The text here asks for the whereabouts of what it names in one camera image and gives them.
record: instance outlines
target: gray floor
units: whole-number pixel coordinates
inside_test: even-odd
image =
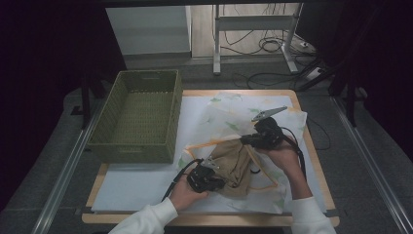
[[[223,60],[221,76],[213,76],[210,59],[186,59],[152,62],[129,60],[129,69],[178,68],[182,72],[184,89],[244,89],[239,74],[250,76],[259,72],[286,73],[281,57],[228,58]],[[267,76],[266,84],[288,81],[273,86],[251,84],[254,89],[288,89],[291,77]],[[309,114],[309,128],[318,150],[327,183],[340,216],[337,233],[399,233],[398,228],[360,155],[349,138],[326,88],[326,80],[307,92],[297,93],[302,109]],[[0,215],[0,233],[30,233],[41,213],[61,168],[81,132],[82,116],[70,115],[81,105],[79,90],[67,95],[64,111],[48,144],[39,156],[19,190]],[[363,108],[356,105],[357,129],[378,166],[387,178],[403,207],[413,216],[413,165],[387,133]],[[99,161],[86,151],[69,183],[67,191],[52,221],[49,233],[95,233],[109,231],[114,225],[85,224],[82,209],[88,199],[99,167]],[[168,228],[167,233],[276,233],[275,228],[263,229],[190,229]]]

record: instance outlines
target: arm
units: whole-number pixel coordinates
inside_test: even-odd
[[[132,214],[115,228],[110,234],[150,234],[164,233],[164,227],[174,218],[178,212],[190,207],[194,202],[204,199],[206,192],[197,193],[192,190],[183,175],[173,188],[169,198],[155,206],[146,206],[142,211]]]
[[[292,194],[292,233],[336,233],[329,218],[319,209],[316,199],[300,169],[298,155],[284,141],[275,150],[257,149],[267,154],[271,161],[287,176]]]

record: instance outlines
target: metal stand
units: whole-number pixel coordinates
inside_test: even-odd
[[[213,74],[221,73],[221,55],[219,46],[220,31],[245,31],[245,30],[288,30],[285,43],[282,44],[282,53],[291,73],[298,73],[297,66],[291,56],[289,47],[300,18],[303,4],[299,3],[292,16],[244,16],[221,17],[219,5],[215,5],[215,47],[213,53]]]

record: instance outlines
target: khaki fabric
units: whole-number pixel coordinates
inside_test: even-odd
[[[250,182],[250,157],[239,139],[218,143],[211,157],[219,169],[216,175],[225,179],[223,189],[217,192],[230,197],[246,196]]]

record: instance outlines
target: wooden table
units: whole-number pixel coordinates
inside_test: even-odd
[[[294,108],[301,109],[297,95],[290,90],[186,90],[183,92],[184,97],[213,97],[219,92],[230,92],[248,96],[289,96]],[[327,216],[330,218],[333,226],[340,223],[340,218],[332,200],[324,173],[319,163],[319,157],[314,148],[308,128],[304,131],[304,140],[309,152],[311,163],[313,164],[319,188],[324,198],[327,209]],[[89,211],[94,204],[97,192],[104,181],[108,164],[102,164],[97,173],[94,186],[86,204],[86,211]],[[94,214],[84,212],[82,220],[86,223],[119,223],[131,214]],[[290,226],[292,217],[290,214],[181,214],[168,225],[171,226]]]

